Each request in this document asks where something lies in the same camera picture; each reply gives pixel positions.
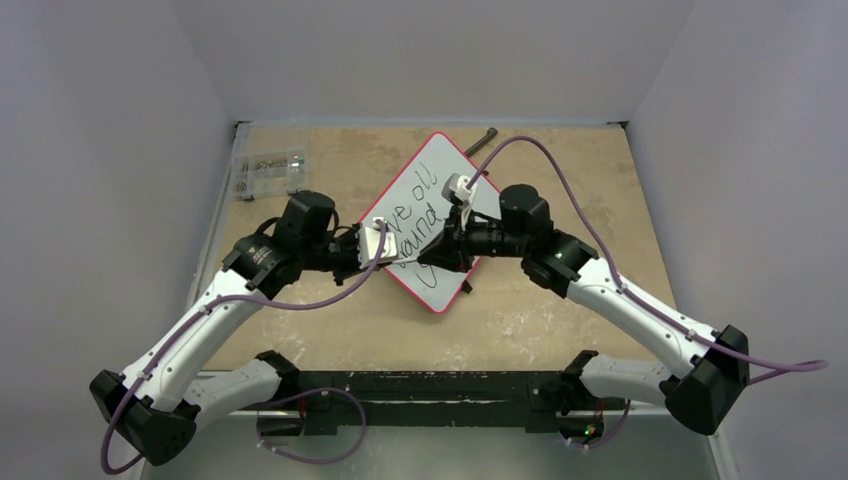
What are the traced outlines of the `red framed whiteboard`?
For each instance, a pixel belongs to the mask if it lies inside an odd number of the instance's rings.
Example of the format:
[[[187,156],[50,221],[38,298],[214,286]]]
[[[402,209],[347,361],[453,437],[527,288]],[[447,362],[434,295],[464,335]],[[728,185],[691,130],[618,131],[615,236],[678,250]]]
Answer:
[[[442,190],[454,174],[470,177],[478,167],[442,132],[432,133],[375,202],[365,211],[366,221],[382,218],[395,234],[401,258],[418,256],[443,229],[451,203]],[[408,292],[434,313],[453,303],[468,278],[430,265],[410,262],[388,268]]]

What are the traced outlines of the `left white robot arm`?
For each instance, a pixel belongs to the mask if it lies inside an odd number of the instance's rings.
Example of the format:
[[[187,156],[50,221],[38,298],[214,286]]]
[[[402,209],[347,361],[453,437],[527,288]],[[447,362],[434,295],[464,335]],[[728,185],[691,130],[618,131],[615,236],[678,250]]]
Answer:
[[[200,380],[198,375],[232,334],[306,271],[332,275],[349,296],[398,257],[395,232],[380,217],[343,226],[334,201],[304,190],[284,211],[240,238],[210,284],[176,324],[119,372],[104,370],[90,392],[107,422],[100,463],[109,475],[114,435],[137,459],[161,465],[181,453],[204,426],[249,406],[284,409],[311,394],[299,369],[274,351],[243,367]]]

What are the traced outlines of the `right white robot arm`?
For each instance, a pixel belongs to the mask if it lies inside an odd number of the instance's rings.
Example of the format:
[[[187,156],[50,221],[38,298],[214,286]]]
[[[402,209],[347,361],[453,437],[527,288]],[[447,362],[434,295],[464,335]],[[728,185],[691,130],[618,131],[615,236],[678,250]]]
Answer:
[[[610,259],[554,227],[549,204],[534,187],[504,189],[498,218],[473,210],[475,193],[465,176],[447,182],[443,195],[451,208],[442,232],[419,253],[420,264],[466,273],[481,256],[517,258],[532,283],[599,314],[656,358],[629,361],[584,350],[542,394],[563,414],[617,397],[663,406],[693,432],[717,431],[749,383],[740,358],[749,351],[743,332],[689,319],[626,282]]]

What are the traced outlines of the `clear plastic screw box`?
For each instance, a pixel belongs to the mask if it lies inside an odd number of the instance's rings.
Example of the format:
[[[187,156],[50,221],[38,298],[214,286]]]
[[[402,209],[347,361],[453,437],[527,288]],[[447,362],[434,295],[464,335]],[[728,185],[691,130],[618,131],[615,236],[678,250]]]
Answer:
[[[309,189],[309,167],[305,148],[238,154],[232,164],[232,192],[241,201],[294,195]]]

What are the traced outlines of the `black whiteboard stand bracket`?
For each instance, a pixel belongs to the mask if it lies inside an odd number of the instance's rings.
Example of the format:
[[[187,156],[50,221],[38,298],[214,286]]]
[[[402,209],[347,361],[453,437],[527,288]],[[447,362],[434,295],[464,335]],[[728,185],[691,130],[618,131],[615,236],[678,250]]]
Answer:
[[[495,127],[490,127],[487,129],[486,133],[474,142],[471,146],[469,146],[465,151],[464,155],[468,158],[476,155],[483,147],[487,146],[493,139],[495,139],[498,135],[498,129]]]

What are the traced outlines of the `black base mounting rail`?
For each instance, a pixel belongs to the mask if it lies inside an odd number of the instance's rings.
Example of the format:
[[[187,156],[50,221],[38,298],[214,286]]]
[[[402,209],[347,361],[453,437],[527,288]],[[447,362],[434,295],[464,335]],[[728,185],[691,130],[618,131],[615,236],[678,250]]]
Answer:
[[[559,371],[303,371],[260,412],[286,411],[307,435],[342,426],[494,427],[557,433],[598,409],[620,413],[619,398],[581,394]]]

